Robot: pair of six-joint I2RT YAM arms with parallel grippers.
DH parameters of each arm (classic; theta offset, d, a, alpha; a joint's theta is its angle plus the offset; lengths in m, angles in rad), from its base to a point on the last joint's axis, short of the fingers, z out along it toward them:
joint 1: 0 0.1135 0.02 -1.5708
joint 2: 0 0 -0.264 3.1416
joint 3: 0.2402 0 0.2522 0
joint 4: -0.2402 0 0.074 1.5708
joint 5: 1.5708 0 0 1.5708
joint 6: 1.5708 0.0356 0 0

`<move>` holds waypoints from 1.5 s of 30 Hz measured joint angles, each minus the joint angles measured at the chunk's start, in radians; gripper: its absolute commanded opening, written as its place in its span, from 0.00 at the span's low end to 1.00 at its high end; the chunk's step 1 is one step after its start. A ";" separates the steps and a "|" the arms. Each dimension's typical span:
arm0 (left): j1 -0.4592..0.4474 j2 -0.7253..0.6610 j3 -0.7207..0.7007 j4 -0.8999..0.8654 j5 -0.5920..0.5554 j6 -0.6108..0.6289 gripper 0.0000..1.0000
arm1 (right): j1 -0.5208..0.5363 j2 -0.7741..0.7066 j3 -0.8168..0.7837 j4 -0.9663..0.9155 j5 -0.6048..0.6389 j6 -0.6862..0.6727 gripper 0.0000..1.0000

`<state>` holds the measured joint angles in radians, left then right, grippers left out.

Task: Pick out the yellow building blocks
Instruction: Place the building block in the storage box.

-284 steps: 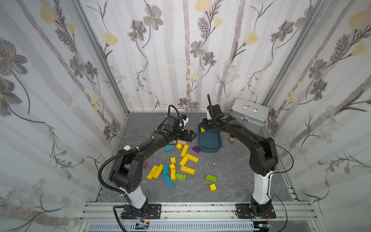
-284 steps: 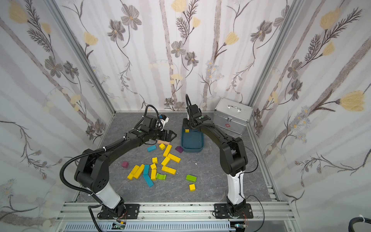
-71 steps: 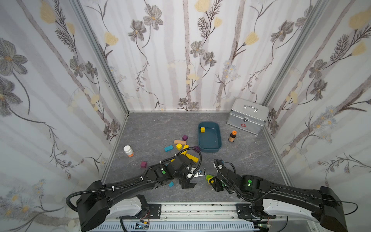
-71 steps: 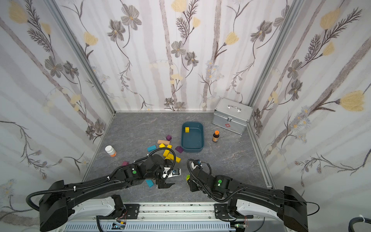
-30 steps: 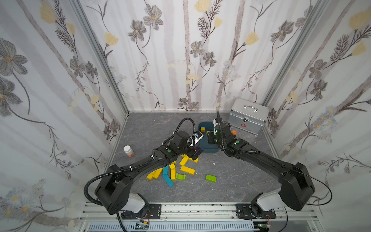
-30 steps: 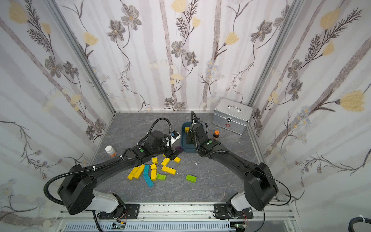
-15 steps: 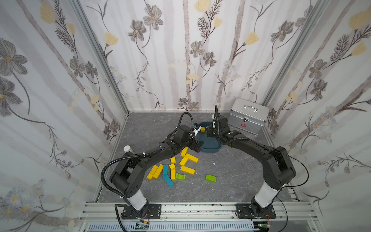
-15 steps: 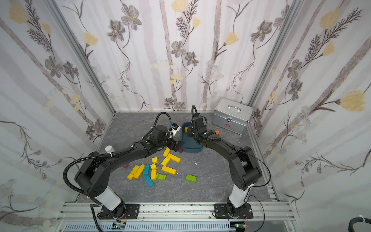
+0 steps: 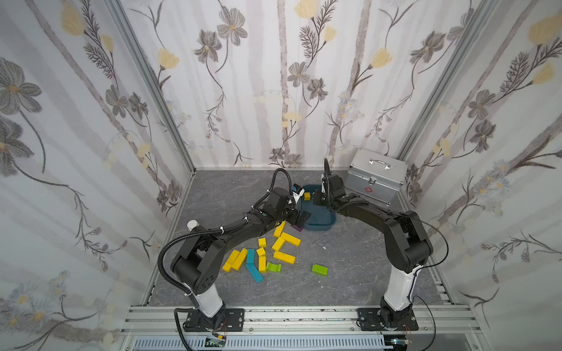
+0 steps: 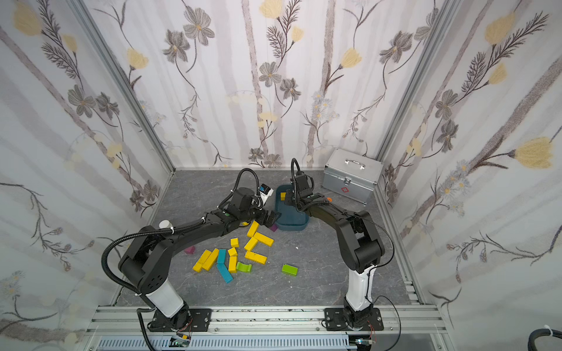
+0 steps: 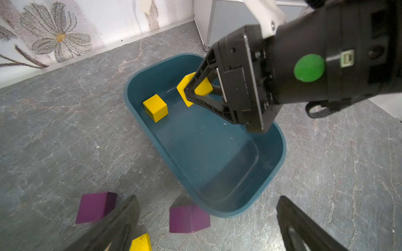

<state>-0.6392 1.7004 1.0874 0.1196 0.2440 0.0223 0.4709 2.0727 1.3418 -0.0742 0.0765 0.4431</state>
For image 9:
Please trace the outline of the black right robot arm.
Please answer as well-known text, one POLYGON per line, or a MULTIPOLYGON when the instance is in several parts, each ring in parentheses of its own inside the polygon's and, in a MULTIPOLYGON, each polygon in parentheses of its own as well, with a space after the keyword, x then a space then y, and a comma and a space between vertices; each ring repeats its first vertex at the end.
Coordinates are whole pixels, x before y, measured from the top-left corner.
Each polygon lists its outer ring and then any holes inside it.
POLYGON ((412 309, 419 272, 426 268, 433 254, 425 229, 427 223, 414 211, 395 213, 358 195, 348 195, 343 179, 330 170, 328 160, 323 161, 321 190, 314 192, 313 203, 340 216, 357 219, 383 235, 392 272, 381 300, 380 316, 389 321, 405 317, 412 309))

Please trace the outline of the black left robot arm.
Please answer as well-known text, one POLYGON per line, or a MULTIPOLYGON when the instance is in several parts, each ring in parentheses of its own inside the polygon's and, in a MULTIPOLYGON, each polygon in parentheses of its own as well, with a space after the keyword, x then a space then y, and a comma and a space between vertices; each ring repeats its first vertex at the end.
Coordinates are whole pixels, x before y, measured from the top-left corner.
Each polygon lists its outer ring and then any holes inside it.
POLYGON ((276 169, 266 194, 239 221, 212 229, 196 225, 163 246, 157 259, 160 275, 186 293, 200 316, 217 328, 225 320, 225 303, 215 281, 225 255, 283 222, 303 228, 310 218, 310 213, 297 209, 303 195, 304 189, 291 181, 288 171, 276 169))

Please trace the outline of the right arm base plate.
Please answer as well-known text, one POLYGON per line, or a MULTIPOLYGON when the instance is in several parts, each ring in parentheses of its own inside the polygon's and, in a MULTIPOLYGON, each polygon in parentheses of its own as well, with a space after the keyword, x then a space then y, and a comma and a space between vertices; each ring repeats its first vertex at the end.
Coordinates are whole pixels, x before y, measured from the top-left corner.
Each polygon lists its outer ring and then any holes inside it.
POLYGON ((357 325, 361 331, 418 331, 417 318, 411 308, 395 312, 389 307, 360 308, 357 325))

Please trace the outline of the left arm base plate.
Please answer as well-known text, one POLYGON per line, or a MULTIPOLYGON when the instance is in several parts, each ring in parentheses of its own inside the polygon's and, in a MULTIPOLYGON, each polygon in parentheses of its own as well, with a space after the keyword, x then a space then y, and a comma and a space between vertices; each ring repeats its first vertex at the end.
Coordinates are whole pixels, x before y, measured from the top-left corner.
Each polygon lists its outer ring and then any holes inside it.
POLYGON ((221 309, 214 317, 207 317, 198 309, 186 309, 181 327, 186 332, 242 332, 244 309, 221 309))

